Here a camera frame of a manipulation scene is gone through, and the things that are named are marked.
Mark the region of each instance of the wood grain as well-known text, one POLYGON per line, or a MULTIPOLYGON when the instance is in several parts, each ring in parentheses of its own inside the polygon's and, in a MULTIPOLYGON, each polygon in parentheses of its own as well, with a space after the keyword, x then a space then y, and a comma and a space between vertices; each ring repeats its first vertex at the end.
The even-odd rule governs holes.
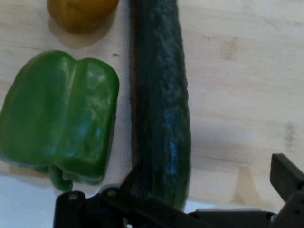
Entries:
MULTIPOLYGON (((269 182, 272 153, 286 154, 304 171, 304 3, 179 0, 179 6, 190 95, 190 199, 278 210, 283 201, 269 182)), ((128 1, 120 0, 110 27, 75 36, 49 19, 43 1, 0 0, 0 105, 20 68, 44 50, 97 57, 117 71, 121 89, 103 184, 120 182, 131 168, 129 17, 128 1)), ((31 184, 28 177, 36 176, 3 162, 0 174, 31 184)))

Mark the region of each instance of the black plastic part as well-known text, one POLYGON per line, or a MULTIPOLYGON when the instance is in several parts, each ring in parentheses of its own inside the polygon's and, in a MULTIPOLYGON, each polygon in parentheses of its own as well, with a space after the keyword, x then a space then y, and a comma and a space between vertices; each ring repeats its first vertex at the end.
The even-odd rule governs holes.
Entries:
POLYGON ((261 210, 197 210, 185 214, 158 200, 133 194, 136 166, 120 188, 85 198, 67 192, 56 201, 54 228, 304 228, 304 174, 283 154, 274 154, 271 183, 286 201, 278 215, 261 210))
POLYGON ((67 192, 56 200, 54 228, 122 228, 122 217, 99 202, 99 194, 85 198, 79 191, 67 192))
POLYGON ((214 228, 158 200, 143 200, 119 189, 105 190, 100 200, 127 218, 133 228, 214 228))
POLYGON ((304 192, 294 193, 270 228, 304 228, 304 192))
POLYGON ((273 154, 270 182, 287 202, 292 194, 303 187, 304 174, 284 154, 273 154))
POLYGON ((218 210, 196 211, 190 215, 215 228, 268 228, 275 214, 268 211, 218 210))

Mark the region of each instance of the green cucumber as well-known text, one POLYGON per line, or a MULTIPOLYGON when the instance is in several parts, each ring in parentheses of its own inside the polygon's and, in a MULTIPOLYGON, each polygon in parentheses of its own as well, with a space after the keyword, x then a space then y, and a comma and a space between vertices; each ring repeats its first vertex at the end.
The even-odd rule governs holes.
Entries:
POLYGON ((136 194, 183 209, 190 180, 190 115, 176 0, 134 0, 136 194))

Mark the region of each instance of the yellow bell pepper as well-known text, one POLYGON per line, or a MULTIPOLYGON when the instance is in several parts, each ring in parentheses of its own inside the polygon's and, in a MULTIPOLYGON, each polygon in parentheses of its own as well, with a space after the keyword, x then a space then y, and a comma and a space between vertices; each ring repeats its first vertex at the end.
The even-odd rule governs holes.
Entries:
POLYGON ((90 32, 116 8, 118 0, 47 0, 51 17, 73 33, 90 32))

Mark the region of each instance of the bell pepper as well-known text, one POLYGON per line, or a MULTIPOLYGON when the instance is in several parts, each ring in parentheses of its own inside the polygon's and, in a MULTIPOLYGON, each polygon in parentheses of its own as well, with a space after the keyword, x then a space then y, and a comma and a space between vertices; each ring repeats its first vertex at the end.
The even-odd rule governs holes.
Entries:
POLYGON ((112 146, 119 79, 107 63, 62 51, 33 57, 17 74, 0 113, 0 159, 73 181, 99 184, 112 146))
POLYGON ((118 0, 47 0, 47 9, 66 31, 91 32, 117 7, 118 0))

